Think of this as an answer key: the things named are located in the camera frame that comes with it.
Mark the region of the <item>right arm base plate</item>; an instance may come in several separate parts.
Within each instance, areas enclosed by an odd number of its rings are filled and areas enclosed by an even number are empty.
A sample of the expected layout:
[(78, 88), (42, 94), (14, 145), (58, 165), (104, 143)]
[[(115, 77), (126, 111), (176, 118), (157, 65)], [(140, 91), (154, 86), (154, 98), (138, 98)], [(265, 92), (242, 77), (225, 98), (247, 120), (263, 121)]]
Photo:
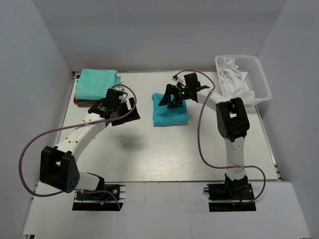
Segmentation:
[(252, 185), (249, 183), (245, 189), (239, 190), (234, 196), (226, 192), (224, 183), (207, 184), (203, 192), (208, 195), (210, 212), (253, 212), (256, 211), (255, 202), (247, 204), (254, 199)]

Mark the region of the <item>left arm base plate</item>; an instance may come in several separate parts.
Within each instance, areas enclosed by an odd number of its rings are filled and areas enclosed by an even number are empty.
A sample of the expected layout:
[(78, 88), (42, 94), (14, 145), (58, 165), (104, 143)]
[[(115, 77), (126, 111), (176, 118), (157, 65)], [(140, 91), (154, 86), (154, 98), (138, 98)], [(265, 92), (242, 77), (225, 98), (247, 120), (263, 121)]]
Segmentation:
[(119, 212), (125, 201), (125, 183), (105, 183), (100, 193), (76, 192), (73, 211)]

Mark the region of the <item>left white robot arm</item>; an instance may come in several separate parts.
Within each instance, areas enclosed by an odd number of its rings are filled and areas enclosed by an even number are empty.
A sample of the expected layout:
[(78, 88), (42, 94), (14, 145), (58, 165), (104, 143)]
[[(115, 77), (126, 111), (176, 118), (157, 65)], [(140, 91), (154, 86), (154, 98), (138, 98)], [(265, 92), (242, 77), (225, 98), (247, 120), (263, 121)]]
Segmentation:
[(107, 90), (87, 112), (83, 122), (73, 126), (73, 131), (55, 146), (46, 146), (41, 152), (39, 179), (42, 183), (65, 193), (88, 192), (99, 199), (105, 194), (104, 178), (80, 172), (77, 161), (90, 142), (109, 124), (112, 126), (140, 119), (137, 98), (127, 97), (128, 89), (117, 84)]

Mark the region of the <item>blue t-shirt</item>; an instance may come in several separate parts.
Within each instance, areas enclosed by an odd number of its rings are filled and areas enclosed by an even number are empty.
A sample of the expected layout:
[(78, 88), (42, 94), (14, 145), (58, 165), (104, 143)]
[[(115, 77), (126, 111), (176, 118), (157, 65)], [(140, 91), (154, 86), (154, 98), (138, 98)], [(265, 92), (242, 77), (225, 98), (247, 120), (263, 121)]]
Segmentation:
[(154, 127), (187, 125), (188, 114), (186, 101), (183, 101), (181, 108), (168, 109), (167, 106), (159, 106), (162, 98), (163, 94), (152, 94)]

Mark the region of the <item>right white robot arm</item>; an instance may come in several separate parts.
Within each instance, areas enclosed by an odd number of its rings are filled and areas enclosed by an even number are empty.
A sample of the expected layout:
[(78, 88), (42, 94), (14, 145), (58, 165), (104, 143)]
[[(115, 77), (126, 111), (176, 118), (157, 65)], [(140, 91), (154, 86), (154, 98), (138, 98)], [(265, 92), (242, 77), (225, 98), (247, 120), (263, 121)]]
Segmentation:
[(173, 76), (175, 85), (168, 84), (159, 106), (181, 108), (186, 100), (193, 100), (216, 112), (217, 128), (226, 147), (225, 181), (207, 187), (212, 200), (241, 200), (248, 186), (244, 168), (244, 142), (250, 123), (241, 98), (227, 98), (207, 85), (202, 85), (197, 71), (183, 79)]

